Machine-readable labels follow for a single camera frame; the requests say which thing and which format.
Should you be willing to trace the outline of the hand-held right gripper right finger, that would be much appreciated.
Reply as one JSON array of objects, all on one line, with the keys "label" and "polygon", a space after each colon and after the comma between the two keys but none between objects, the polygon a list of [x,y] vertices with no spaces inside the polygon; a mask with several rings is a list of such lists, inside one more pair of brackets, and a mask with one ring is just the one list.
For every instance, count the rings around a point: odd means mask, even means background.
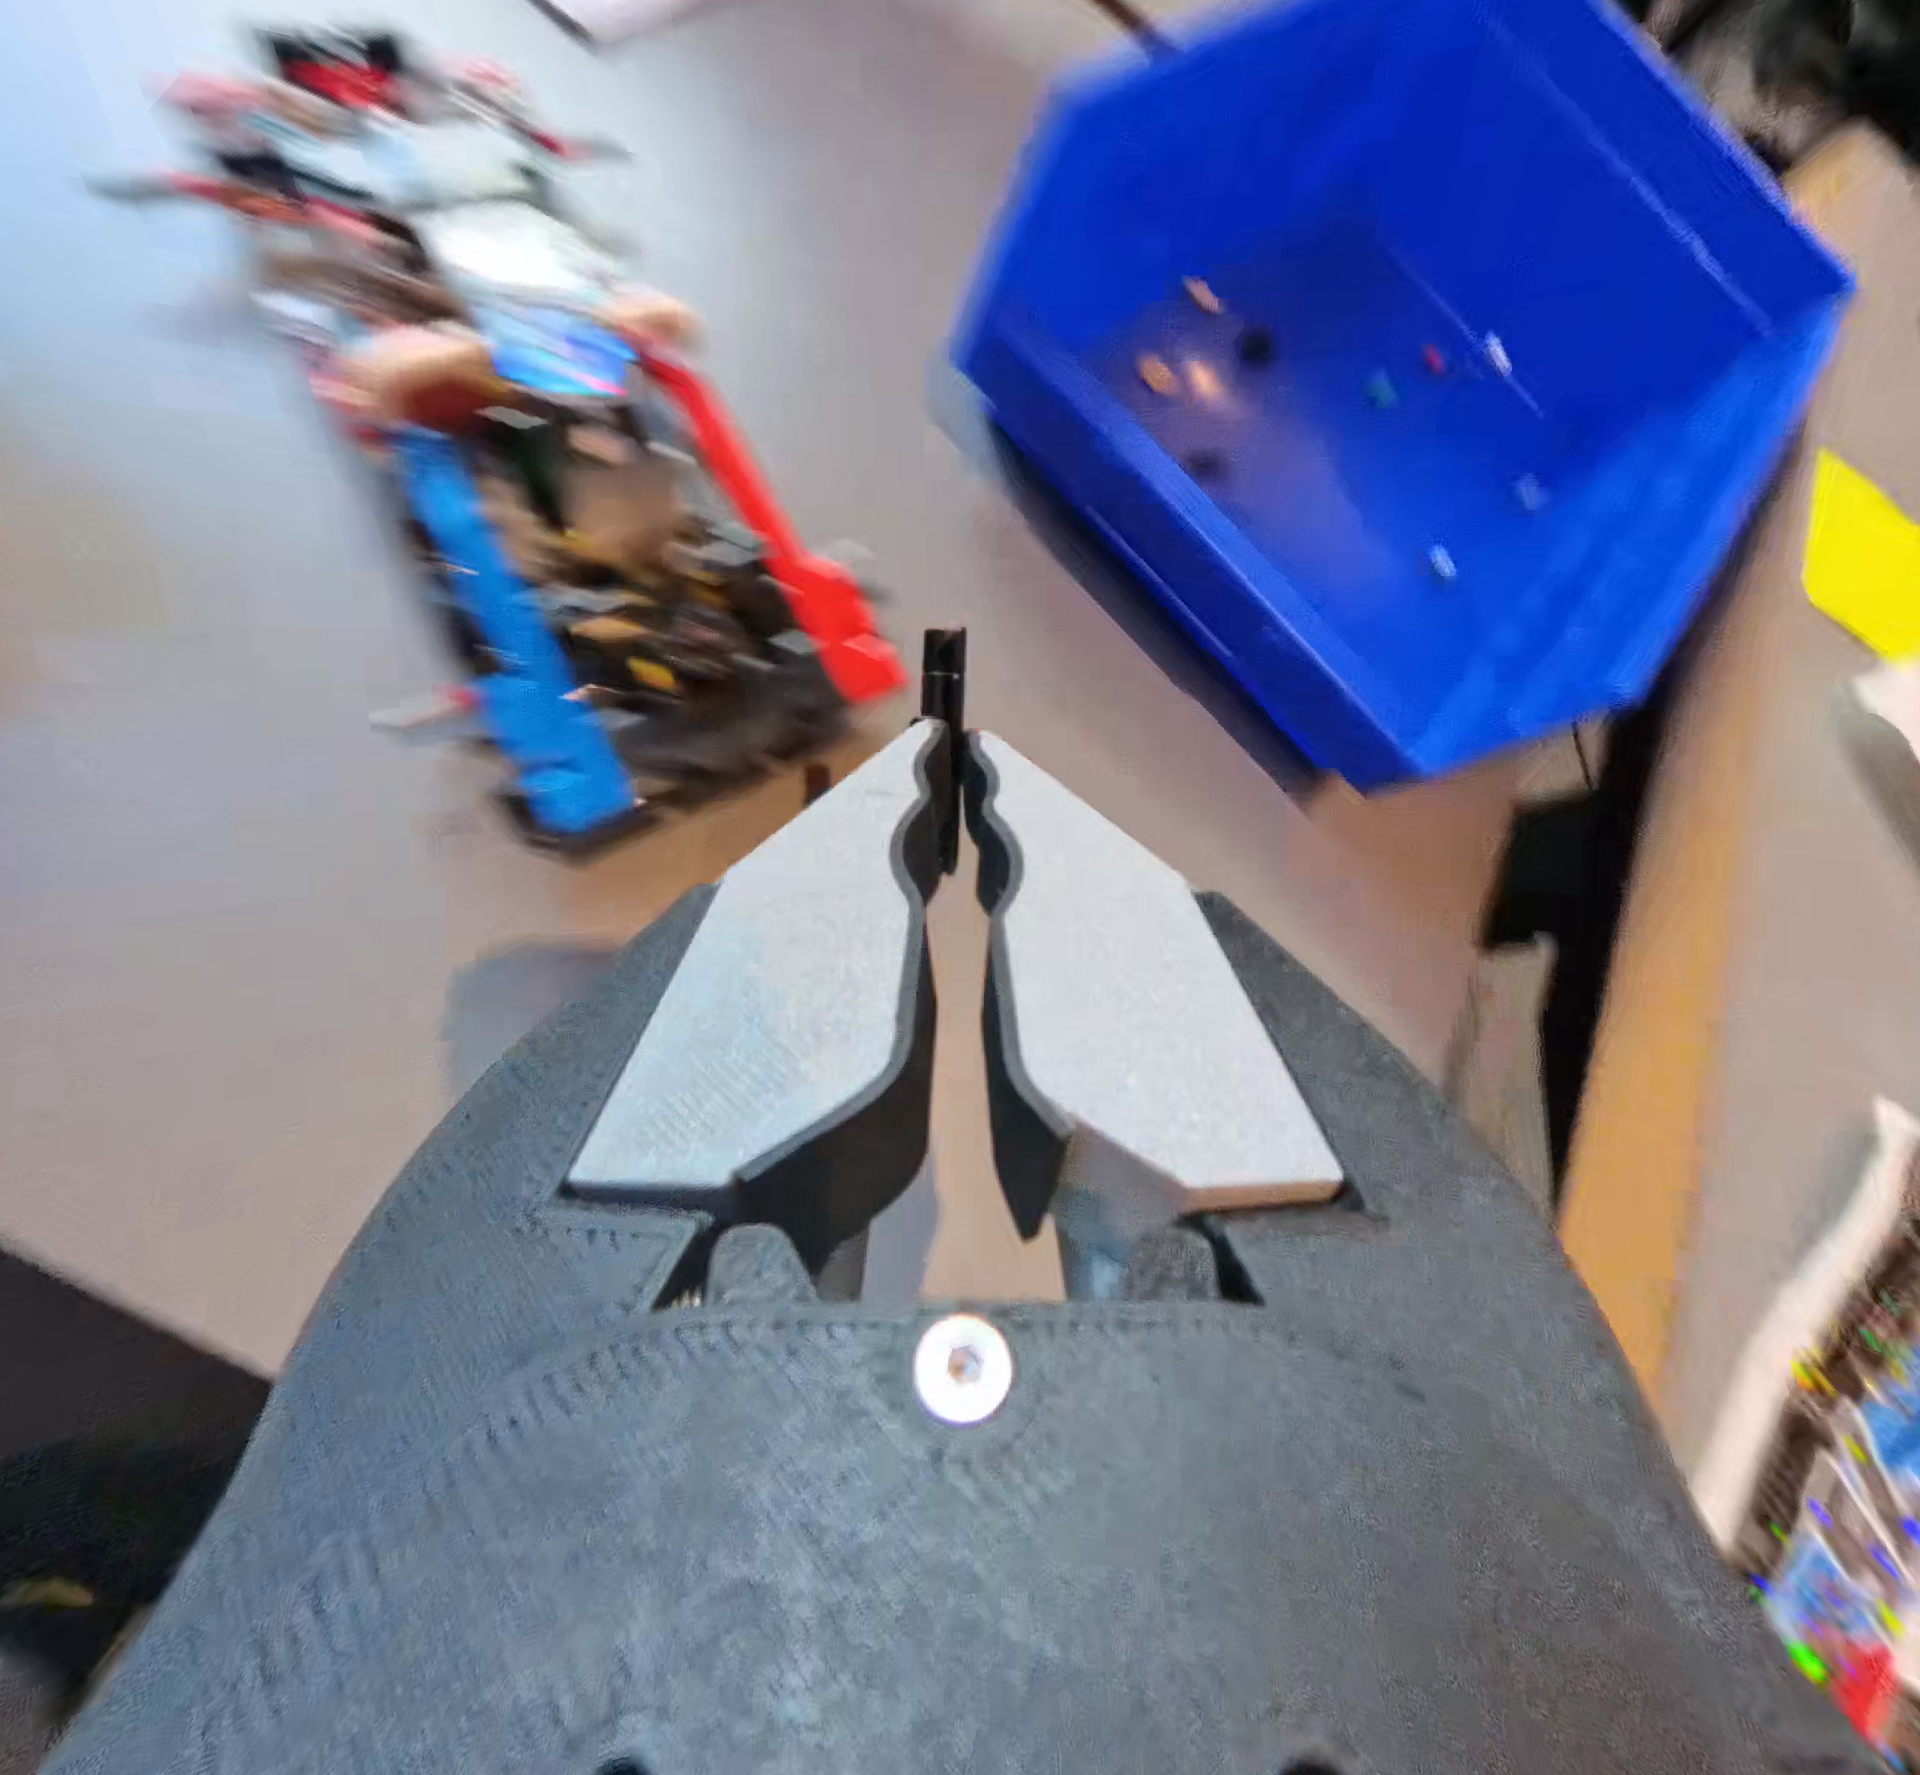
[{"label": "hand-held right gripper right finger", "polygon": [[1003,738],[967,741],[996,1176],[1023,1238],[1321,1206],[1346,1174],[1188,880]]}]

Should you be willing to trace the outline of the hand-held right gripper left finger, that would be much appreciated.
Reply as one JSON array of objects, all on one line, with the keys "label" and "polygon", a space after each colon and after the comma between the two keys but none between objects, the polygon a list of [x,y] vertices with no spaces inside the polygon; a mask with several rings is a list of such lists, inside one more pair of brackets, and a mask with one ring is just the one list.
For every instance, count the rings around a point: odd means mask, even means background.
[{"label": "hand-held right gripper left finger", "polygon": [[808,1268],[920,1173],[926,903],[950,732],[920,721],[713,883],[565,1191],[778,1230]]}]

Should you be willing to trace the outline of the black brick assembly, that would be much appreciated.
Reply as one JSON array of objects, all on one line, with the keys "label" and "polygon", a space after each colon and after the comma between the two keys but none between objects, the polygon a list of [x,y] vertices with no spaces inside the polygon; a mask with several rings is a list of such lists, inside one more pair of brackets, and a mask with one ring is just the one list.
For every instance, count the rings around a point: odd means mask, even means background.
[{"label": "black brick assembly", "polygon": [[961,854],[968,769],[964,684],[967,628],[924,630],[920,723],[937,728],[926,783],[935,863],[941,876],[957,872]]}]

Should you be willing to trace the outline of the toy brick car chassis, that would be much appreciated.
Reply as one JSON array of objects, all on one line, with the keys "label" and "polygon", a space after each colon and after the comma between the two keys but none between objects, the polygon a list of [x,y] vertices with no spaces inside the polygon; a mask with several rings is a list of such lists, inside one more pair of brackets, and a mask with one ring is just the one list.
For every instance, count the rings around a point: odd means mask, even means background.
[{"label": "toy brick car chassis", "polygon": [[873,588],[803,542],[583,181],[484,59],[366,29],[157,84],[180,157],[100,178],[241,238],[256,311],[392,515],[456,679],[388,728],[456,726],[522,837],[589,854],[819,757],[903,688]]}]

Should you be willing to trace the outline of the blue plastic bin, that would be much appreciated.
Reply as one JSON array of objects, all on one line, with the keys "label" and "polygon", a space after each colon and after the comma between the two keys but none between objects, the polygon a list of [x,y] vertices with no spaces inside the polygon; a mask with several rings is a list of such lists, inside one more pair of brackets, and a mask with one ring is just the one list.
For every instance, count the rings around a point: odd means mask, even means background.
[{"label": "blue plastic bin", "polygon": [[[1190,277],[1365,251],[1494,336],[1561,437],[1527,541],[1452,590],[1311,594],[1114,387]],[[1851,291],[1612,0],[1257,0],[1052,89],[952,361],[1025,478],[1308,768],[1379,792],[1650,694]]]}]

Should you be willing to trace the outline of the grey desk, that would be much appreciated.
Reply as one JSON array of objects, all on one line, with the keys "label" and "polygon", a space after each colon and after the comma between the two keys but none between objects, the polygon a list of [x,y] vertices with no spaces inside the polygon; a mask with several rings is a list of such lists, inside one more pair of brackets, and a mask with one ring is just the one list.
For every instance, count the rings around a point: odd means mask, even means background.
[{"label": "grey desk", "polygon": [[808,542],[968,717],[1437,1074],[1532,755],[1362,799],[1298,775],[996,466],[944,372],[1084,0],[729,0],[593,53],[527,0],[3,0],[3,1239],[271,1375],[397,1168],[555,979],[758,844],[787,782],[591,863],[479,755],[373,730],[441,650],[226,224],[89,174],[260,23],[502,61],[632,160],[583,182]]}]

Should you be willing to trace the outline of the grey table with wooden edge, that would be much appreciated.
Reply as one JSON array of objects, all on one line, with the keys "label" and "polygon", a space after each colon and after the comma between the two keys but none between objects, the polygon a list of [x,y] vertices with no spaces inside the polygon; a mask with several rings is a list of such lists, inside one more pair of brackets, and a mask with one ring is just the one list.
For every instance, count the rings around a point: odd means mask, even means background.
[{"label": "grey table with wooden edge", "polygon": [[1786,196],[1855,293],[1672,685],[1558,1217],[1691,1485],[1736,1358],[1916,1112],[1916,862],[1841,698],[1874,654],[1802,581],[1821,448],[1916,515],[1916,169],[1868,126]]}]

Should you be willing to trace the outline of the small coloured brick pieces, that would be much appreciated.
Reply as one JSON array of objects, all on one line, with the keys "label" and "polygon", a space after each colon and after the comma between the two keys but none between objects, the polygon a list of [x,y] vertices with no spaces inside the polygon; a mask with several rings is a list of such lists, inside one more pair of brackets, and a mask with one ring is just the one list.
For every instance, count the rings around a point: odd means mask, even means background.
[{"label": "small coloured brick pieces", "polygon": [[1311,594],[1452,590],[1544,517],[1560,434],[1391,258],[1194,277],[1116,341],[1153,447]]}]

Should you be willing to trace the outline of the white printed paper sheets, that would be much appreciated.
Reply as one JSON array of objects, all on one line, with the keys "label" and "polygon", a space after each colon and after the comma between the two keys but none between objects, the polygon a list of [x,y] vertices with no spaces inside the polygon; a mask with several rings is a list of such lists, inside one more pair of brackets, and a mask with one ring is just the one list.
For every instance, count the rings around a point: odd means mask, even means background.
[{"label": "white printed paper sheets", "polygon": [[1898,1389],[1916,1405],[1916,1117],[1885,1096],[1847,1199],[1811,1235],[1747,1336],[1691,1496],[1718,1549],[1768,1575],[1807,1502],[1855,1502],[1841,1542],[1881,1539],[1901,1575],[1916,1483],[1901,1481],[1888,1429],[1868,1405]]}]

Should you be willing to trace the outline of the yellow flat object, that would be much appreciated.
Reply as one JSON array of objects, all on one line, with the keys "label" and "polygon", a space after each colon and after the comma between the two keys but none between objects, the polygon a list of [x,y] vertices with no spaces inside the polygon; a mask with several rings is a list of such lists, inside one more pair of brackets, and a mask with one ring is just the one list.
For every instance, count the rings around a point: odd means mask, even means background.
[{"label": "yellow flat object", "polygon": [[1802,569],[1809,606],[1883,660],[1918,659],[1918,526],[1821,448]]}]

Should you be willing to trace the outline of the colourful sticker sheet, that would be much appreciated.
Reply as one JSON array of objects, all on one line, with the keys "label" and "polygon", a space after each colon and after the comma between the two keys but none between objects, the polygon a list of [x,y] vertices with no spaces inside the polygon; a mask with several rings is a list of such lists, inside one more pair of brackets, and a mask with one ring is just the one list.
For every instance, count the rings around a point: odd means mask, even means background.
[{"label": "colourful sticker sheet", "polygon": [[1918,1233],[1904,1210],[1786,1366],[1736,1557],[1800,1674],[1918,1770]]}]

